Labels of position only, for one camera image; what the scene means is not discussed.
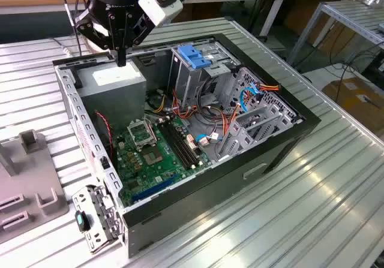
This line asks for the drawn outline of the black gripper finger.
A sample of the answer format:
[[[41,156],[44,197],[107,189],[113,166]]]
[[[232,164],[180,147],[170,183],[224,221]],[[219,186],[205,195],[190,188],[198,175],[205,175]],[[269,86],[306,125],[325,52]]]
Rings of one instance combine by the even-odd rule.
[[[154,29],[154,24],[143,11],[127,11],[121,48],[121,66],[126,65],[127,50],[138,46]]]
[[[92,13],[86,8],[75,18],[75,28],[90,42],[102,50],[109,50],[118,67],[121,67],[121,45],[118,43],[117,30],[113,23],[109,22],[107,35],[95,28],[96,21],[92,19]]]

